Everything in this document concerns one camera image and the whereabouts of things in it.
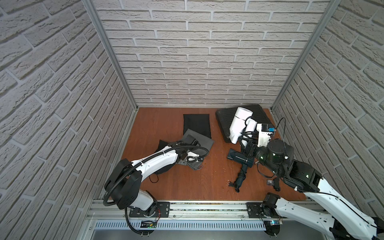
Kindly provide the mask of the grey fabric pouch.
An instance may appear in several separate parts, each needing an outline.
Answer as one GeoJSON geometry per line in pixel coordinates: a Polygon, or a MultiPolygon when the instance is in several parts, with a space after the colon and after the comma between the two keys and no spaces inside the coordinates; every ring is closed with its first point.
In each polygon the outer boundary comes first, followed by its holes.
{"type": "MultiPolygon", "coordinates": [[[[195,131],[188,129],[187,132],[182,137],[182,142],[185,145],[195,145],[195,146],[203,147],[203,148],[207,149],[208,151],[210,151],[215,141],[210,139],[210,138],[205,137],[204,135],[201,135],[195,131]]],[[[202,164],[204,162],[204,158],[205,158],[202,156],[204,156],[204,155],[207,156],[208,154],[205,150],[202,150],[202,149],[193,149],[192,152],[199,154],[201,156],[201,163],[183,165],[183,166],[188,166],[193,170],[199,170],[199,169],[201,169],[202,164]]]]}

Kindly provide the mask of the white hair dryer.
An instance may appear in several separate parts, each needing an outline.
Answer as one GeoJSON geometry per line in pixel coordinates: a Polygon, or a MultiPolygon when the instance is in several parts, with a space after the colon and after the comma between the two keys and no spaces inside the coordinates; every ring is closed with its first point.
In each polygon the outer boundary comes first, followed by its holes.
{"type": "Polygon", "coordinates": [[[241,142],[245,148],[248,141],[252,138],[253,132],[257,127],[257,122],[252,118],[253,112],[251,110],[238,107],[230,126],[230,141],[236,144],[241,142]]]}

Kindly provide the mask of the black printed drawstring pouch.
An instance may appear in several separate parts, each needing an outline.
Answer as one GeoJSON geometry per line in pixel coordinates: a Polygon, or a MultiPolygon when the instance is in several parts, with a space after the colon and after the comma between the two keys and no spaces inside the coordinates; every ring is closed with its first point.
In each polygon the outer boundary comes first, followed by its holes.
{"type": "MultiPolygon", "coordinates": [[[[165,142],[165,141],[163,141],[163,140],[159,140],[159,145],[158,145],[158,148],[157,148],[157,150],[156,150],[155,152],[158,152],[158,151],[162,150],[163,148],[165,148],[165,147],[167,147],[167,146],[168,146],[168,143],[167,143],[167,142],[165,142]]],[[[166,165],[165,167],[163,167],[163,168],[159,169],[158,171],[154,172],[153,175],[156,175],[156,176],[157,176],[157,180],[156,180],[156,181],[153,181],[153,180],[151,179],[152,175],[150,175],[150,176],[149,176],[150,182],[153,183],[153,184],[157,183],[157,182],[159,181],[159,175],[164,174],[164,173],[166,173],[167,171],[169,171],[169,170],[170,170],[176,163],[177,163],[177,162],[174,162],[174,163],[172,163],[172,164],[170,164],[170,165],[166,165]]]]}

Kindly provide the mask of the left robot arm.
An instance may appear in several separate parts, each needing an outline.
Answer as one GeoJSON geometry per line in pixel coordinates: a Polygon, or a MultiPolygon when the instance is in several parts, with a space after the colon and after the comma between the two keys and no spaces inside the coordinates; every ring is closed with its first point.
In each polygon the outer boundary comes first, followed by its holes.
{"type": "Polygon", "coordinates": [[[209,152],[200,144],[179,141],[169,143],[139,160],[120,160],[104,185],[103,205],[115,205],[120,210],[140,209],[145,216],[151,217],[158,208],[158,201],[148,191],[141,190],[142,182],[159,170],[172,167],[179,160],[194,163],[204,159],[209,152]]]}

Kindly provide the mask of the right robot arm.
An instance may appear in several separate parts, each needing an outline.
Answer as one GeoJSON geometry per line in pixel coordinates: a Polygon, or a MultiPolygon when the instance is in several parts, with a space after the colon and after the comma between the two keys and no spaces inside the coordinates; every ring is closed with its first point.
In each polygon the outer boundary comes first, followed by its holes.
{"type": "Polygon", "coordinates": [[[277,194],[268,193],[259,207],[265,218],[288,218],[311,227],[333,240],[376,240],[384,232],[384,221],[370,217],[337,192],[311,165],[294,159],[294,148],[280,139],[258,146],[249,141],[235,158],[243,165],[266,167],[273,175],[276,191],[280,182],[315,201],[324,213],[306,209],[277,194]]]}

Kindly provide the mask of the black fabric pouch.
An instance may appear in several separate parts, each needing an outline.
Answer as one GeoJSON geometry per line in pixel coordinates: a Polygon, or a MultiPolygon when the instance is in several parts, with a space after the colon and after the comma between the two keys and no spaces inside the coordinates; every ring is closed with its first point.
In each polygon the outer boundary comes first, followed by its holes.
{"type": "Polygon", "coordinates": [[[209,114],[184,114],[183,133],[188,129],[195,131],[207,138],[212,138],[209,114]]]}

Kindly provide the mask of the black plastic tool case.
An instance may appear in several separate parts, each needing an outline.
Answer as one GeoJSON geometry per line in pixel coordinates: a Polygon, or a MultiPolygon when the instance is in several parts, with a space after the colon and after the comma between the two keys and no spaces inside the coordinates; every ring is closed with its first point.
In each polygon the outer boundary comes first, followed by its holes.
{"type": "MultiPolygon", "coordinates": [[[[231,143],[230,126],[232,124],[237,108],[238,107],[219,109],[215,113],[221,133],[226,143],[231,143]]],[[[242,106],[242,108],[252,111],[253,112],[252,118],[256,122],[273,125],[273,123],[267,116],[266,112],[263,110],[263,108],[260,105],[251,104],[251,105],[242,106]]]]}

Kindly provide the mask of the small black adapter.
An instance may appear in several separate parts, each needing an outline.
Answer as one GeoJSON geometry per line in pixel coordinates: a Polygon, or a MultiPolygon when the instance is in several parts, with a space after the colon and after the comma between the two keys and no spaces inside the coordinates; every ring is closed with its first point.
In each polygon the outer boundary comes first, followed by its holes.
{"type": "Polygon", "coordinates": [[[278,177],[276,177],[274,179],[268,179],[267,180],[267,185],[268,186],[272,186],[274,188],[274,190],[277,191],[277,192],[281,191],[280,179],[278,177]]]}

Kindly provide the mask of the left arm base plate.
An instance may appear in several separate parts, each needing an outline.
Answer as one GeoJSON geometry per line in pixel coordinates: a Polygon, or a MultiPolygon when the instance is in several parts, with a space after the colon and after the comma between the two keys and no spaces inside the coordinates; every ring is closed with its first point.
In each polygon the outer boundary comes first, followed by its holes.
{"type": "Polygon", "coordinates": [[[168,218],[171,209],[170,202],[157,202],[156,206],[151,206],[148,210],[143,211],[139,208],[133,208],[130,210],[130,218],[168,218]]]}

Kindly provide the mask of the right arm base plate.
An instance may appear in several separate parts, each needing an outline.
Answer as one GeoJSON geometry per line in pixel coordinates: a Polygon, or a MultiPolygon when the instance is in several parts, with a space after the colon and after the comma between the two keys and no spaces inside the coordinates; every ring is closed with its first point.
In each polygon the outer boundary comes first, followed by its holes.
{"type": "Polygon", "coordinates": [[[259,202],[246,203],[248,216],[250,219],[278,219],[281,218],[276,212],[276,206],[259,202]]]}

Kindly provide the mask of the aluminium rail frame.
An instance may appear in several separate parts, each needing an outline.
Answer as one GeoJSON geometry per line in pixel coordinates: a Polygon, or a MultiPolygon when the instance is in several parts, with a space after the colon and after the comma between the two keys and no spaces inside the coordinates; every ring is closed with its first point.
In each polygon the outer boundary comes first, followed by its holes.
{"type": "Polygon", "coordinates": [[[127,230],[127,220],[136,230],[176,231],[264,231],[265,225],[283,225],[290,219],[250,219],[247,201],[171,201],[168,218],[130,218],[130,211],[116,206],[105,207],[101,200],[94,200],[85,220],[85,229],[127,230]]]}

